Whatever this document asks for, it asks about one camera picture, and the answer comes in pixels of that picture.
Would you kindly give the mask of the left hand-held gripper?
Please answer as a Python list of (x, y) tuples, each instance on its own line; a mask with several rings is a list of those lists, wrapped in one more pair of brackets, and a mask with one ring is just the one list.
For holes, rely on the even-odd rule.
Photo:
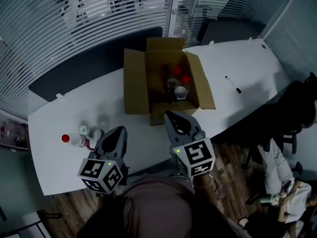
[(78, 177), (88, 190), (112, 195), (118, 186), (126, 185), (128, 167), (123, 158), (127, 149), (127, 136), (124, 126), (111, 129), (97, 141), (94, 151), (106, 152), (112, 157), (90, 152), (83, 159)]

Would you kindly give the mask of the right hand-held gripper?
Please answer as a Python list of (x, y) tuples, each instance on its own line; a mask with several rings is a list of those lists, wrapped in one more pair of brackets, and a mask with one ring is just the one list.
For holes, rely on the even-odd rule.
[(198, 121), (184, 112), (166, 111), (164, 122), (171, 142), (170, 153), (181, 172), (195, 177), (211, 171), (215, 153), (211, 139), (206, 137)]

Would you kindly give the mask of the white-green capped clear bottle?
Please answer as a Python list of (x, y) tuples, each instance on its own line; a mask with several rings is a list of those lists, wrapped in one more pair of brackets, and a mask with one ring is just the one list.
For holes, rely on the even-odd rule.
[(82, 125), (79, 128), (80, 134), (84, 135), (87, 139), (98, 141), (103, 135), (104, 131), (96, 126)]

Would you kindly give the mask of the brown cardboard box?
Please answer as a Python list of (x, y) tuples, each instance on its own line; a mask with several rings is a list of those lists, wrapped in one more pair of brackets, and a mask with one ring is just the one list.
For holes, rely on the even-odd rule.
[[(197, 109), (214, 110), (215, 103), (199, 57), (183, 50), (185, 39), (148, 38), (144, 52), (124, 51), (124, 111), (129, 115), (148, 115), (150, 125), (164, 123), (168, 110), (192, 115)], [(181, 68), (180, 75), (173, 68)], [(182, 84), (182, 76), (191, 77), (189, 84)], [(167, 91), (167, 80), (176, 78), (187, 88), (188, 96), (178, 101)]]

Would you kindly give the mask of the person's right forearm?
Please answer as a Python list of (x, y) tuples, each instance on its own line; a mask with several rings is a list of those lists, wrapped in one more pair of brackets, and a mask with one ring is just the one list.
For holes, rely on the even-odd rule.
[(193, 178), (195, 196), (210, 205), (217, 206), (217, 196), (213, 188), (213, 178), (209, 173)]

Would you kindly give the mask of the person's grey trousers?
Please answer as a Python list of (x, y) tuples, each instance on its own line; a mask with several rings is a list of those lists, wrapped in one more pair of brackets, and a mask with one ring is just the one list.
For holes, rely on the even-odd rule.
[(167, 181), (174, 181), (193, 191), (191, 180), (178, 169), (167, 169), (158, 172), (152, 172), (151, 170), (141, 170), (129, 175), (127, 178), (127, 184), (130, 185), (143, 179), (163, 179)]

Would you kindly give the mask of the white table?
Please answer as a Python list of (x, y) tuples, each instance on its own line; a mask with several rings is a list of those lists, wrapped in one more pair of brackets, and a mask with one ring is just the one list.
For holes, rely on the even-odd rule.
[[(215, 102), (215, 110), (198, 109), (193, 114), (208, 137), (252, 113), (290, 82), (262, 39), (195, 46), (187, 51), (199, 57)], [(240, 88), (241, 94), (225, 76)], [(77, 133), (85, 122), (103, 129), (126, 127), (124, 161), (129, 173), (170, 157), (164, 125), (151, 126), (147, 116), (125, 114), (123, 70), (119, 69), (70, 91), (64, 99), (49, 102), (28, 116), (33, 162), (44, 195), (85, 187), (77, 174), (89, 151), (61, 140), (63, 134)]]

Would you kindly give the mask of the black marker pen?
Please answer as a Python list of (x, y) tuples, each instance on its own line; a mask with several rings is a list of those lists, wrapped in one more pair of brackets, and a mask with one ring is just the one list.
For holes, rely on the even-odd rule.
[(225, 76), (225, 79), (235, 88), (235, 90), (241, 94), (242, 91), (240, 90), (240, 88), (228, 77), (228, 76)]

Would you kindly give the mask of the long dark desk partition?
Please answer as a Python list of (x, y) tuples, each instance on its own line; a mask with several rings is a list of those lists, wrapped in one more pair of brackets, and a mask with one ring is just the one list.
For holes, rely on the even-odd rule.
[(163, 28), (153, 27), (115, 38), (89, 48), (57, 65), (29, 86), (29, 90), (51, 102), (96, 78), (123, 68), (125, 49), (144, 52), (147, 39), (162, 37)]

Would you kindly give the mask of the person's mauve shirt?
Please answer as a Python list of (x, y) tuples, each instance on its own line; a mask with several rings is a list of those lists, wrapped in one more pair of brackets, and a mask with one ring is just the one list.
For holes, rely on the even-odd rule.
[(127, 238), (190, 238), (194, 193), (188, 182), (143, 178), (123, 192)]

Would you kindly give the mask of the short dark desk partition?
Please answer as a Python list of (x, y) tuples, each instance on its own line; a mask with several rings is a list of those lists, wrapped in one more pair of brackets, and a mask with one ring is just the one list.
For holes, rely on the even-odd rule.
[(256, 39), (266, 25), (256, 21), (212, 21), (200, 42), (201, 46), (210, 41), (216, 43)]

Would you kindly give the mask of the whiteboard on black stand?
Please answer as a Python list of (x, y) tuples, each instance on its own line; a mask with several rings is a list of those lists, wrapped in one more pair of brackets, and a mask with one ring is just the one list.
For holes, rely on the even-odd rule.
[(0, 238), (56, 238), (46, 222), (62, 217), (62, 213), (38, 211), (10, 220), (0, 207)]

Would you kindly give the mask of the white horizontal blinds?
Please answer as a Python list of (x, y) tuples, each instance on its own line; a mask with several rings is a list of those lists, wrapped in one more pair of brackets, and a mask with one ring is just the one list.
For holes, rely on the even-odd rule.
[(212, 21), (256, 21), (272, 27), (289, 0), (173, 0), (177, 15), (170, 15), (168, 35), (185, 39), (185, 46), (200, 45)]
[(153, 27), (172, 0), (0, 0), (0, 109), (27, 118), (28, 88), (67, 59)]

